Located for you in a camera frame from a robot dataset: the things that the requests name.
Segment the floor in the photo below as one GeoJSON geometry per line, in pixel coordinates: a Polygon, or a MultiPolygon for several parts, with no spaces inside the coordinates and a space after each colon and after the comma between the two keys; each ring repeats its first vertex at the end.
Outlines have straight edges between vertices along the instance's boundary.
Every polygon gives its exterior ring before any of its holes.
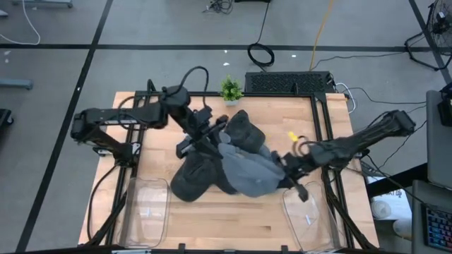
{"type": "MultiPolygon", "coordinates": [[[[402,52],[404,41],[420,32],[419,21],[427,18],[431,2],[336,0],[316,59],[402,52]]],[[[0,89],[0,108],[12,109],[16,120],[0,146],[0,253],[77,244],[97,156],[89,147],[75,144],[67,133],[74,107],[75,112],[111,107],[116,91],[144,90],[149,78],[157,89],[176,85],[197,65],[208,68],[208,90],[212,91],[220,89],[227,74],[244,84],[246,72],[260,71],[248,59],[246,46],[257,40],[266,5],[237,3],[226,16],[202,13],[207,4],[209,0],[73,0],[73,8],[27,5],[41,45],[19,47],[0,41],[0,76],[29,78],[35,84],[30,91],[0,89]],[[35,224],[33,219],[27,223],[43,177],[51,180],[42,209],[33,213],[37,214],[35,224]],[[28,238],[24,227],[33,225],[28,238]]],[[[272,1],[261,43],[280,47],[268,71],[309,68],[327,5],[328,0],[272,1]]],[[[0,1],[0,9],[10,14],[0,20],[3,35],[36,42],[21,6],[0,1]]],[[[427,51],[428,46],[426,40],[419,41],[416,56],[432,64],[443,61],[427,51]]],[[[266,60],[263,52],[256,55],[266,60]]],[[[389,102],[421,102],[426,91],[439,90],[450,80],[448,70],[425,68],[407,53],[334,59],[321,62],[316,70],[330,71],[336,82],[362,87],[373,99],[389,102]]],[[[202,72],[195,72],[185,86],[201,90],[203,79],[202,72]]],[[[357,101],[350,115],[354,130],[383,111],[416,107],[375,104],[359,90],[352,93],[357,101]]],[[[418,125],[426,117],[423,109],[410,115],[418,125]]],[[[425,131],[416,132],[383,170],[395,174],[425,162],[425,131]]],[[[402,138],[384,140],[371,148],[371,155],[383,164],[402,142],[402,138]]],[[[379,232],[382,247],[410,252],[409,242],[379,232]]]]}

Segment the table leg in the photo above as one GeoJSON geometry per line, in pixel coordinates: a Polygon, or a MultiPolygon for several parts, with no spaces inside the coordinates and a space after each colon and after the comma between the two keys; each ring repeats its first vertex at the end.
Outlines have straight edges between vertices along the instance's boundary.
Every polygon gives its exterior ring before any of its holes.
{"type": "MultiPolygon", "coordinates": [[[[427,163],[408,169],[399,174],[390,177],[393,181],[399,183],[404,188],[410,187],[414,180],[421,180],[428,182],[427,179],[427,163]]],[[[399,187],[392,183],[388,178],[375,181],[366,186],[367,195],[373,198],[378,195],[383,195],[391,191],[398,190],[399,187]]]]}
{"type": "Polygon", "coordinates": [[[31,80],[0,78],[0,87],[16,87],[31,90],[33,88],[33,82],[31,80]]]}
{"type": "MultiPolygon", "coordinates": [[[[23,0],[13,0],[13,5],[21,4],[23,0]]],[[[25,0],[27,4],[66,4],[69,8],[73,7],[72,0],[25,0]]]]}

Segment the black keyboard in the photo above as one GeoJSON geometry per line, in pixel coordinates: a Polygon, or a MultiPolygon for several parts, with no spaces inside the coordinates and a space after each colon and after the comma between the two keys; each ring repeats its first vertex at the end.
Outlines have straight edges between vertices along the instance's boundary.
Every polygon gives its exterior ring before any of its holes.
{"type": "Polygon", "coordinates": [[[333,76],[328,71],[246,73],[247,92],[335,92],[333,76]]]}
{"type": "Polygon", "coordinates": [[[436,206],[431,210],[425,204],[421,208],[425,244],[452,253],[452,212],[436,206]]]}

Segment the potted plant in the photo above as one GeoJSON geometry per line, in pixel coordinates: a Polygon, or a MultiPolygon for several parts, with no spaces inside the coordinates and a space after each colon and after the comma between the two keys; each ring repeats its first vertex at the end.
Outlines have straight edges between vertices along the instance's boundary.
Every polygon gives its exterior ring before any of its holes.
{"type": "Polygon", "coordinates": [[[239,99],[243,97],[240,83],[238,80],[232,80],[231,75],[221,81],[221,96],[225,99],[226,106],[234,106],[239,103],[239,99]]]}

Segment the dark gray fabric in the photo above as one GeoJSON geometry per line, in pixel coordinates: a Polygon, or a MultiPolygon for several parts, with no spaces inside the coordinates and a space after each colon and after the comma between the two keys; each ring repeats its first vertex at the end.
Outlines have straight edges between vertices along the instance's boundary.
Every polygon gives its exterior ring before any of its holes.
{"type": "Polygon", "coordinates": [[[258,154],[227,144],[219,144],[218,150],[224,157],[221,162],[227,180],[232,187],[249,197],[275,192],[285,176],[283,169],[258,154]]]}
{"type": "Polygon", "coordinates": [[[258,153],[266,140],[261,130],[249,121],[248,113],[240,110],[235,114],[225,128],[225,133],[231,137],[231,143],[242,150],[258,153]]]}
{"type": "Polygon", "coordinates": [[[171,191],[181,200],[193,202],[217,181],[215,165],[197,152],[189,152],[171,180],[171,191]]]}
{"type": "Polygon", "coordinates": [[[221,160],[214,159],[213,163],[215,165],[215,170],[217,174],[217,181],[215,182],[215,185],[224,193],[227,193],[229,195],[236,194],[237,190],[234,189],[234,187],[232,187],[229,181],[227,180],[221,160]]]}

